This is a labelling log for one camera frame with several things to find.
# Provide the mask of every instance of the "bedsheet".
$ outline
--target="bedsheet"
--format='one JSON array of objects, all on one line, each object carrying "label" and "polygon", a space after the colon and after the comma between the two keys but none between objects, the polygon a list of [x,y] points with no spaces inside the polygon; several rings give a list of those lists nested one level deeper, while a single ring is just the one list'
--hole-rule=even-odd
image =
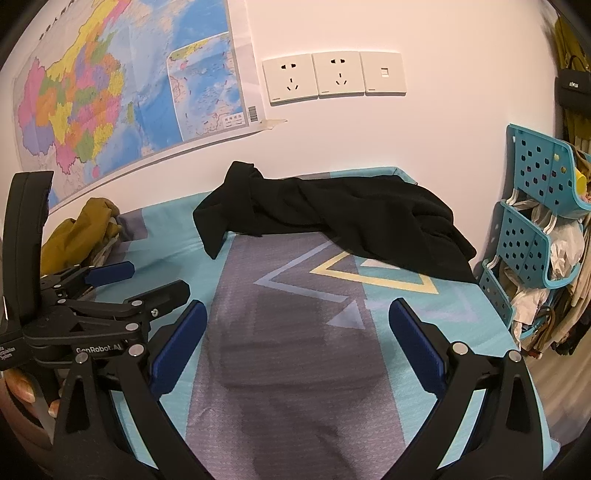
[{"label": "bedsheet", "polygon": [[[412,181],[397,168],[322,175],[380,174]],[[206,305],[206,334],[161,403],[218,480],[381,478],[435,403],[389,329],[393,299],[476,353],[514,347],[478,285],[354,257],[320,233],[230,233],[212,260],[191,216],[206,195],[123,215],[129,241],[110,261],[129,260],[136,273],[97,299],[121,301],[180,278]],[[122,394],[113,397],[134,452],[153,465]],[[460,456],[482,397],[474,394],[443,464]],[[558,446],[539,406],[546,467]]]}]

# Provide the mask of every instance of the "yellow cloth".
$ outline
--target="yellow cloth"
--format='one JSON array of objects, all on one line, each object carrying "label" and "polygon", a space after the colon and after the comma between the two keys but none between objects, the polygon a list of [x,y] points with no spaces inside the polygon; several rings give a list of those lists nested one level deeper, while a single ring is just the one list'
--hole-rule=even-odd
[{"label": "yellow cloth", "polygon": [[64,220],[41,247],[41,275],[90,262],[121,231],[119,209],[107,199],[89,199],[78,220]]},{"label": "yellow cloth", "polygon": [[[570,68],[580,72],[589,71],[589,62],[581,45],[573,35],[572,30],[562,17],[559,17],[554,26],[554,40],[558,50],[558,64],[561,69]],[[580,113],[564,110],[564,119],[569,131],[569,141],[574,144],[575,138],[591,140],[591,119],[585,118]]]}]

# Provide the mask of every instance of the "hanging organizer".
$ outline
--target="hanging organizer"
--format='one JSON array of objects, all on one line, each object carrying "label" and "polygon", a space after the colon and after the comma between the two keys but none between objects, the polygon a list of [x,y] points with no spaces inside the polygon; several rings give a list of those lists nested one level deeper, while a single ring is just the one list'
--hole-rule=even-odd
[{"label": "hanging organizer", "polygon": [[[571,283],[580,270],[575,265],[567,278],[551,280],[550,237],[557,217],[580,219],[591,212],[591,204],[575,191],[575,159],[568,143],[532,130],[510,125],[515,145],[513,195],[502,201],[503,220],[499,232],[496,257],[483,262],[480,287],[507,327],[511,326],[515,309],[498,281],[499,260],[503,260],[528,288],[562,288]],[[553,214],[548,227],[542,230],[513,207],[519,193],[548,207]]]},{"label": "hanging organizer", "polygon": [[[515,143],[513,186],[546,205],[559,217],[577,220],[591,204],[575,191],[576,163],[570,145],[547,135],[510,125]],[[591,157],[585,154],[588,161]]]},{"label": "hanging organizer", "polygon": [[509,297],[499,283],[497,278],[499,266],[500,262],[498,261],[494,266],[491,265],[490,260],[484,260],[484,262],[482,262],[484,271],[480,278],[480,287],[484,292],[484,295],[486,295],[486,298],[488,298],[488,301],[499,314],[499,317],[501,317],[501,320],[503,320],[505,326],[510,328],[513,318],[515,317],[516,308],[511,305]]}]

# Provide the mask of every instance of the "world map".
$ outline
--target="world map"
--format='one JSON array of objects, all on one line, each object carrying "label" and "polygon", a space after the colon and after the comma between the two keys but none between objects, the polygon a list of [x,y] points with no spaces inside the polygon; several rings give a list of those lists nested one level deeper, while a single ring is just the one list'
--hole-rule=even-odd
[{"label": "world map", "polygon": [[223,0],[70,0],[14,98],[23,169],[55,172],[50,207],[148,155],[246,124]]}]

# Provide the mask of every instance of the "barcode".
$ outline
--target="barcode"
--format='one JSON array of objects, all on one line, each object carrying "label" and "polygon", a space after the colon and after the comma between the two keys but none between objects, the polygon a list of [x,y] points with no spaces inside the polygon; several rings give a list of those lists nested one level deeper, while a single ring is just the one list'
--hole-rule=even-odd
[{"label": "barcode", "polygon": [[251,122],[258,122],[258,115],[256,114],[255,106],[248,107],[248,117],[251,119]]}]

